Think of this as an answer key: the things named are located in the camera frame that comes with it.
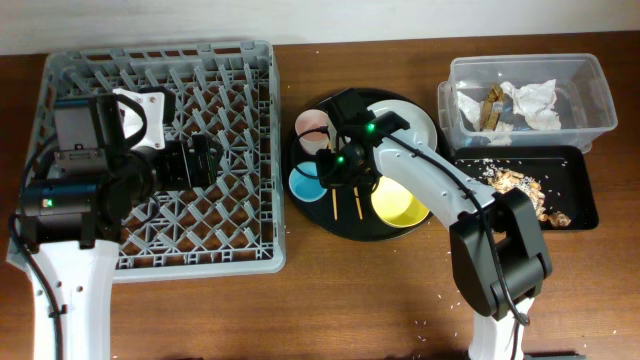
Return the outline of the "pink plastic cup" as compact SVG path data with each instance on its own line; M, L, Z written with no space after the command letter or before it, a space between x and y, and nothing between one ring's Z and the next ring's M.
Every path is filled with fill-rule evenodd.
M318 150L327 148L329 135L318 132L318 129L328 125L329 116L321 110L309 109L297 117L295 131L297 135L301 135L299 143L307 154L315 155Z

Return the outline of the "blue plastic cup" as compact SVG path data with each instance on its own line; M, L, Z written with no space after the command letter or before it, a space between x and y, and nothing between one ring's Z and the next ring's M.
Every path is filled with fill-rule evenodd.
M289 175L289 189L300 201L312 203L320 200L327 189L317 179L317 166L312 161L299 163Z

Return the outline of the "yellow bowl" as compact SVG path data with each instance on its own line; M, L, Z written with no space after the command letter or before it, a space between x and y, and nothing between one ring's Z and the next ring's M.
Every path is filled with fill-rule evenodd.
M394 228L418 225L430 215L430 209L417 197L388 177L379 179L371 193L371 203L378 218Z

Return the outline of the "white round plate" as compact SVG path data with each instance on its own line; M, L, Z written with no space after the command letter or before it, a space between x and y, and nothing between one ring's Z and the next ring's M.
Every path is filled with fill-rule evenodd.
M437 150L438 135L432 118L419 106L403 100L382 100L367 106L376 116L392 111L410 124L410 139L401 139L414 146L429 146L433 151Z

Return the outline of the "brown wrapper waste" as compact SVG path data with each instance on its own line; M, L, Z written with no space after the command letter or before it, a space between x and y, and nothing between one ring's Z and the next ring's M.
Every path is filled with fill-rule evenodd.
M505 94L503 89L493 84L485 101L480 106L479 128L481 131L497 128L499 118L503 111Z

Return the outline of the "food scraps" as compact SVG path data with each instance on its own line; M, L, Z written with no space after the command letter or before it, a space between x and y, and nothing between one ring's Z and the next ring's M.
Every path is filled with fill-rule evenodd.
M501 194L518 189L528 196L533 204L537 218L541 222L549 222L553 228L568 227L572 220L564 213L551 212L546 206L546 196L541 184L533 177L508 168L487 165L481 178Z

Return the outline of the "white paper napkin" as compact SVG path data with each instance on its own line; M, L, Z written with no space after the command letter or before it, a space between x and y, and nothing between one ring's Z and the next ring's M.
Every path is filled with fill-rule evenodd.
M555 111L557 101L556 80L548 80L541 84L528 84L517 88L512 83L505 81L499 85L505 94L504 106L497 128L494 131L479 128L480 106L482 102L476 101L468 95L458 91L458 109L466 117L474 131L483 133L491 145L510 145L510 133L516 128L514 121L506 122L504 115L520 116L524 119L528 130L551 131L560 130L561 121Z

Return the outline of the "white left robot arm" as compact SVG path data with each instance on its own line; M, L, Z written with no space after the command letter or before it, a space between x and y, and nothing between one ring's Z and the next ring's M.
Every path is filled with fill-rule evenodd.
M210 135L151 144L153 114L125 93L59 100L39 167L23 171L9 233L27 265L36 359L107 359L123 222L158 191L206 188L224 148Z

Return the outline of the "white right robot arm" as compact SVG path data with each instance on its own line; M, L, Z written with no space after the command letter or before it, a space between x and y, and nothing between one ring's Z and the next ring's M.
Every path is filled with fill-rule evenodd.
M325 187L389 178L449 231L454 282L474 311L469 359L522 359L528 312L552 273L530 198L504 194L437 153L432 118L409 100L377 89L346 89L318 105L331 149L318 153Z

